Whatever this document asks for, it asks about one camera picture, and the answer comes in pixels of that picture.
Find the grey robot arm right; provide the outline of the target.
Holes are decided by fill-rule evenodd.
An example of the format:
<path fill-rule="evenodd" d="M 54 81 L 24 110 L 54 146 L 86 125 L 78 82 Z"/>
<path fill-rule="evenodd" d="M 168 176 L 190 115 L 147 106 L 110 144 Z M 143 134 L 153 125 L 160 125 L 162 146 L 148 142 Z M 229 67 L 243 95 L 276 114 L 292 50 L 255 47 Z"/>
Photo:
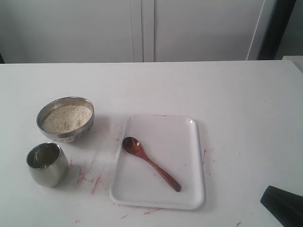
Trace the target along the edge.
<path fill-rule="evenodd" d="M 268 186 L 260 203 L 284 226 L 303 226 L 303 197 Z"/>

